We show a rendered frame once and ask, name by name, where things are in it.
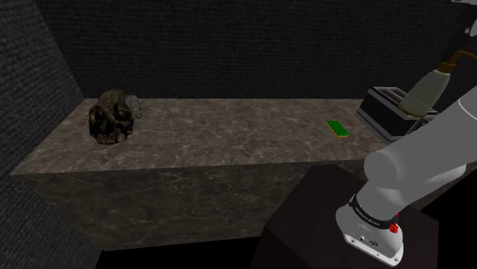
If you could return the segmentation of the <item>dark brown skull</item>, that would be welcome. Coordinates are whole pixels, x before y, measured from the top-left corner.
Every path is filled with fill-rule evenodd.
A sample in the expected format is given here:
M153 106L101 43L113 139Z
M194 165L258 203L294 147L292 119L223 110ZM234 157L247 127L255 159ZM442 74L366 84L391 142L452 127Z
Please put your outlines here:
M141 106L135 94L111 89L89 110L89 134L98 144L122 143L133 133L135 119L141 117Z

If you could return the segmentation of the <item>dark robot stand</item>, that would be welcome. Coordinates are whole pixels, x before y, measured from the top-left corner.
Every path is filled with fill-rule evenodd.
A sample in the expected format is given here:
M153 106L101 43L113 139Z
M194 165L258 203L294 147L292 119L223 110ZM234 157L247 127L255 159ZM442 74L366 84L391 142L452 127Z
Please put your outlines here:
M412 207L399 215L404 255L397 266L346 243L336 210L364 184L335 165L311 167L264 226L250 269L438 269L439 223Z

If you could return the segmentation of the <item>black toaster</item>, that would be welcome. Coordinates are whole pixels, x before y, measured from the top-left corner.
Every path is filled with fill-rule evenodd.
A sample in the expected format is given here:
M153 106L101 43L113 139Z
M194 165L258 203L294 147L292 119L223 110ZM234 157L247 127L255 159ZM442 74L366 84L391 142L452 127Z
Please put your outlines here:
M357 108L356 116L377 136L392 143L423 127L439 114L430 109L424 118L408 115L398 108L406 95L397 87L372 87Z

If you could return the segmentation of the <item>green sponge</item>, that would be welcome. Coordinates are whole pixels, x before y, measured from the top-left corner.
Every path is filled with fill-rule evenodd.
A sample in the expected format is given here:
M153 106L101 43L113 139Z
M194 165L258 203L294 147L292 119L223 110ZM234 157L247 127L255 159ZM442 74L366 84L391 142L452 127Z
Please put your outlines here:
M349 137L349 133L341 125L341 123L339 121L327 121L326 124L336 137L338 137L338 138L348 138Z

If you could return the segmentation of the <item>pale bottle with brown nozzle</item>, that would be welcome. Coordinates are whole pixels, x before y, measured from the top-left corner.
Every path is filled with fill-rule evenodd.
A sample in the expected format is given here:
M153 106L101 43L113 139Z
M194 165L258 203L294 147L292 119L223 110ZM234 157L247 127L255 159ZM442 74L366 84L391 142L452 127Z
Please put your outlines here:
M446 89L456 62L461 56L477 60L477 55L464 50L456 51L448 60L421 78L398 103L398 108L408 115L424 118Z

